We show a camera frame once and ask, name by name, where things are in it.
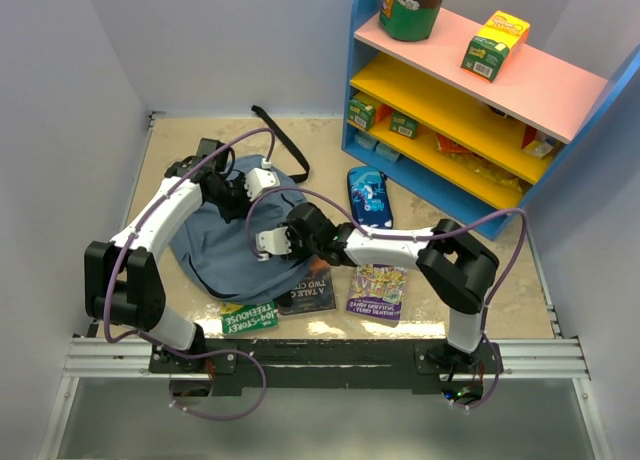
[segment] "book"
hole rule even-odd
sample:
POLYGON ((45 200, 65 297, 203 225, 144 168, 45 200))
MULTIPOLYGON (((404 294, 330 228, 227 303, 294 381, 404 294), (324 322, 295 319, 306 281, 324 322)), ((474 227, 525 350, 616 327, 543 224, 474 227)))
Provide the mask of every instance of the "book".
POLYGON ((278 315, 273 302, 261 305, 236 305, 223 303, 220 307, 223 335, 256 332, 278 325, 278 315))
POLYGON ((347 311, 397 324, 406 282, 406 268, 361 265, 351 280, 347 311))
POLYGON ((334 310, 336 298, 331 281, 331 266, 316 257, 309 273, 289 293, 291 305, 278 304, 278 312, 283 317, 334 310))

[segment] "green canister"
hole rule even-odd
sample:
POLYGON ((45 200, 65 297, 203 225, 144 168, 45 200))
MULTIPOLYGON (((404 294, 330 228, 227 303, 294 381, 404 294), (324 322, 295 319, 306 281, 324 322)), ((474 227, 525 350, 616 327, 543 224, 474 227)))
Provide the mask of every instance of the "green canister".
POLYGON ((380 24, 396 40, 416 42, 431 35, 442 0, 383 0, 380 24))

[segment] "gray fabric bag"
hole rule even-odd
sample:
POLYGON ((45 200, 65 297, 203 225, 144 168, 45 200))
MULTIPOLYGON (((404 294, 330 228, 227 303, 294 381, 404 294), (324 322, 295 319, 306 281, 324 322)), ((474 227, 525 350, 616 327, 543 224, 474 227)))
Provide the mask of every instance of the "gray fabric bag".
MULTIPOLYGON (((260 167, 260 155, 238 158, 235 170, 248 173, 260 167)), ((294 181, 274 168, 284 187, 294 181)), ((233 172, 229 178, 237 175, 233 172)), ((305 202, 301 192, 269 195, 251 218, 251 237, 272 230, 283 222, 293 206, 305 202)), ((213 297, 241 305, 256 305, 289 292, 304 278, 311 259, 300 264, 274 257, 259 262, 251 253, 245 235, 245 219, 227 224, 218 208, 205 203, 179 228, 169 243, 187 276, 213 297)))

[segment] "shelf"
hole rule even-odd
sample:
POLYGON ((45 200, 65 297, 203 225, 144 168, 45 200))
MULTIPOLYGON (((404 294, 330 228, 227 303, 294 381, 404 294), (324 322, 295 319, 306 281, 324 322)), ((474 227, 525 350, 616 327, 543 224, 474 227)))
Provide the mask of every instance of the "shelf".
MULTIPOLYGON (((411 140, 390 131, 390 122, 391 117, 387 117, 366 133, 497 209, 515 207, 520 203, 522 193, 496 185, 438 152, 433 131, 425 129, 424 133, 411 140)), ((349 124, 361 130, 355 124, 349 124)))
MULTIPOLYGON (((347 142, 344 151, 362 163, 384 172, 391 180, 415 195, 428 199, 431 205, 462 224, 469 224, 495 212, 494 208, 409 158, 402 157, 393 163, 352 140, 347 142)), ((489 239, 495 239, 505 221, 507 220, 501 218, 492 220, 476 231, 489 239)))
POLYGON ((501 118, 473 97, 386 54, 357 73, 351 85, 535 184, 552 158, 520 150, 526 125, 501 118))
POLYGON ((430 38, 400 42, 380 28, 378 15, 355 32, 357 40, 564 143, 576 136, 607 83, 604 78, 529 45, 522 45, 497 79, 488 83, 460 68, 469 41, 480 30, 480 24, 440 9, 430 38))

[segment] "yellow shelf board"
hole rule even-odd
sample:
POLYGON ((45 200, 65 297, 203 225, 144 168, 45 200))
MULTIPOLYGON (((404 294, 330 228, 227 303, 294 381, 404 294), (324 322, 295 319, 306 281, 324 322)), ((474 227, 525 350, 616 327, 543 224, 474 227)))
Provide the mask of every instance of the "yellow shelf board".
POLYGON ((432 130, 422 128, 418 136, 411 140, 389 130, 390 123, 391 117, 389 116, 365 131, 349 121, 349 124, 358 130, 364 131, 396 149, 414 162, 446 178, 492 207, 500 210, 515 207, 520 203, 522 193, 497 185, 438 152, 436 134, 432 130))
POLYGON ((501 118, 475 98, 384 53, 351 85, 531 184, 551 163, 550 156, 538 159, 520 150, 524 123, 501 118))

